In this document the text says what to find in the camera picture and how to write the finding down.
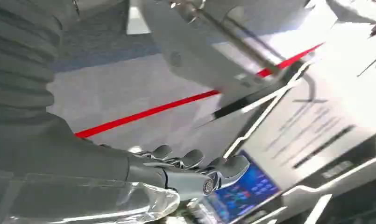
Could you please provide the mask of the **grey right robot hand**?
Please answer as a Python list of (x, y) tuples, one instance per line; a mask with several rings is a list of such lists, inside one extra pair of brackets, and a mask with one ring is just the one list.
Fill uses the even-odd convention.
[(0, 171), (16, 176), (140, 182), (191, 199), (237, 182), (248, 167), (248, 160), (238, 155), (208, 167), (205, 173), (188, 171), (78, 138), (63, 119), (47, 112), (33, 117), (0, 116)]

